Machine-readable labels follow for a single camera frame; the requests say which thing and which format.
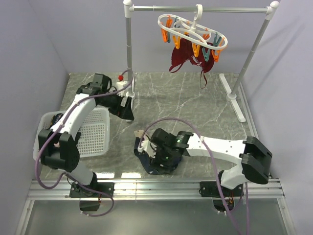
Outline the navy blue underwear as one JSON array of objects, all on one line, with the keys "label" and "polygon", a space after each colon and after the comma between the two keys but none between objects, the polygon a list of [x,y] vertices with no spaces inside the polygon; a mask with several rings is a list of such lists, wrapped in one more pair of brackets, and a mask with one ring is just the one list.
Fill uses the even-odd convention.
[{"label": "navy blue underwear", "polygon": [[140,160],[144,170],[150,175],[165,175],[165,174],[172,173],[178,167],[178,165],[182,161],[183,157],[180,157],[178,160],[176,160],[176,162],[174,163],[174,165],[170,169],[169,173],[166,173],[164,170],[156,170],[156,169],[151,168],[149,166],[149,163],[150,163],[149,155],[146,153],[140,153],[140,152],[138,152],[138,149],[137,149],[142,134],[143,134],[143,130],[134,131],[134,135],[135,135],[134,154]]}]

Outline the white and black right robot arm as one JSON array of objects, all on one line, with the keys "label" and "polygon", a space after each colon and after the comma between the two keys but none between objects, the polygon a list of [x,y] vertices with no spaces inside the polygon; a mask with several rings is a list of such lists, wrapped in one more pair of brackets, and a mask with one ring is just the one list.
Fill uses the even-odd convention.
[{"label": "white and black right robot arm", "polygon": [[252,136],[230,141],[186,131],[175,136],[158,128],[150,138],[145,137],[138,149],[148,154],[152,168],[165,173],[173,170],[183,156],[205,156],[233,163],[232,168],[219,174],[215,184],[216,192],[222,196],[245,182],[266,185],[269,180],[272,153]]}]

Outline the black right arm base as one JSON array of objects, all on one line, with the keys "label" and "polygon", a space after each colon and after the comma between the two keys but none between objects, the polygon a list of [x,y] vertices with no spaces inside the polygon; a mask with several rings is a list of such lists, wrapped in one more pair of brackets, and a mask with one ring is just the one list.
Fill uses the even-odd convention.
[{"label": "black right arm base", "polygon": [[[238,185],[234,189],[221,186],[224,199],[230,211],[237,209],[244,195],[243,185]],[[226,208],[221,200],[220,193],[215,181],[201,181],[199,194],[201,197],[212,197],[213,206],[218,212],[226,213]]]}]

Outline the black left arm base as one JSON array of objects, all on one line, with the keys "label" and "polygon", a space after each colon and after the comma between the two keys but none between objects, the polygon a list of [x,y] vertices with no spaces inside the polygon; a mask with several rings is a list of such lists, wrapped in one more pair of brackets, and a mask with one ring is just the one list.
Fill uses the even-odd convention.
[{"label": "black left arm base", "polygon": [[96,183],[94,186],[81,186],[71,183],[69,198],[79,199],[79,208],[83,212],[96,212],[101,199],[112,198],[114,183]]}]

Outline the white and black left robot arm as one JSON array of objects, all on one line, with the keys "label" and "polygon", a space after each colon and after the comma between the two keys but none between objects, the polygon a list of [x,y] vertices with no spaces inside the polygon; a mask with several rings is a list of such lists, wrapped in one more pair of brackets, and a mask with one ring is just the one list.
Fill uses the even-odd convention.
[{"label": "white and black left robot arm", "polygon": [[133,121],[133,98],[125,95],[124,91],[132,86],[135,74],[129,82],[118,81],[116,90],[111,91],[112,80],[100,73],[94,74],[93,81],[78,88],[74,101],[61,119],[49,129],[41,130],[38,134],[39,153],[35,163],[35,177],[42,188],[53,189],[56,184],[46,186],[40,179],[39,164],[51,169],[62,171],[61,175],[76,182],[81,191],[88,197],[98,193],[99,185],[96,173],[80,162],[76,136],[85,118],[98,105],[127,121]]}]

